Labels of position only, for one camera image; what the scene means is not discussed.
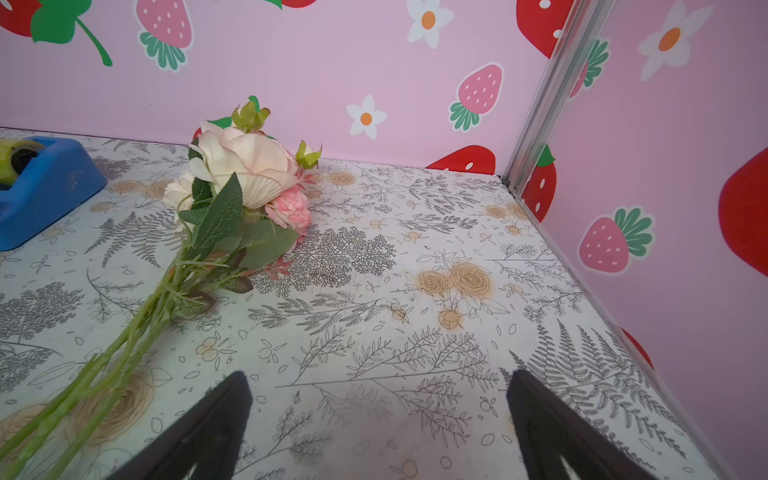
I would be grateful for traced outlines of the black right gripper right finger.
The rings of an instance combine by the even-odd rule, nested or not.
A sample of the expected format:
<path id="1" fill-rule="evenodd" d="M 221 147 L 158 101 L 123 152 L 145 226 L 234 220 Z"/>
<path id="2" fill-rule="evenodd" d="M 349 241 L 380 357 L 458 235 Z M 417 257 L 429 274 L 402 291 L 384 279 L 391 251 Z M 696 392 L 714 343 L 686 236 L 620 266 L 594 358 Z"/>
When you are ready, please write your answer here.
<path id="1" fill-rule="evenodd" d="M 654 478 L 532 373 L 515 371 L 506 398 L 530 479 L 567 479 L 567 467 L 581 479 Z"/>

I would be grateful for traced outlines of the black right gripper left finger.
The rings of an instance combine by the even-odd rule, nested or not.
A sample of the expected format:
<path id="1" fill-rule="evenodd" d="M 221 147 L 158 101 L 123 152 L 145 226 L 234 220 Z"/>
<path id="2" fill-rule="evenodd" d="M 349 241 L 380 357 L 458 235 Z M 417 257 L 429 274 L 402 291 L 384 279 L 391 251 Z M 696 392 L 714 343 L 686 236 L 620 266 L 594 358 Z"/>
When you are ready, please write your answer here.
<path id="1" fill-rule="evenodd" d="M 252 403 L 245 374 L 230 374 L 110 478 L 232 478 Z"/>

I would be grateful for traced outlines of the yellow-green tape roll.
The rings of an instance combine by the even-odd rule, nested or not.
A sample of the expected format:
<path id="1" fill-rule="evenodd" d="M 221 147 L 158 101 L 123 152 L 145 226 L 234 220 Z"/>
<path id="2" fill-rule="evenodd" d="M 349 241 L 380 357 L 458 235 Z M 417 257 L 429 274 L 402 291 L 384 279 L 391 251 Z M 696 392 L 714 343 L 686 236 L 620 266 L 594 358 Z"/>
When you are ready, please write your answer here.
<path id="1" fill-rule="evenodd" d="M 37 141 L 23 139 L 1 140 L 1 189 L 10 189 L 32 159 L 45 149 Z"/>

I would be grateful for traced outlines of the artificial pink flower bouquet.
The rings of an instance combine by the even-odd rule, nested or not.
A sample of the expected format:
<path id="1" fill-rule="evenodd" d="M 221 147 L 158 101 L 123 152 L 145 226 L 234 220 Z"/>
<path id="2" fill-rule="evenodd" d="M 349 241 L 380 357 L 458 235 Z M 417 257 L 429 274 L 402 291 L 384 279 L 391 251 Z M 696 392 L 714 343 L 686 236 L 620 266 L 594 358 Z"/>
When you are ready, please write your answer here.
<path id="1" fill-rule="evenodd" d="M 149 403 L 150 351 L 172 327 L 210 313 L 217 294 L 245 294 L 252 276 L 280 262 L 311 223 L 304 180 L 321 151 L 290 151 L 265 131 L 255 98 L 227 123 L 205 121 L 186 169 L 164 191 L 180 244 L 157 286 L 117 337 L 47 402 L 1 422 L 1 475 L 15 479 L 55 438 L 62 450 L 44 475 L 57 479 L 85 451 L 121 438 Z"/>

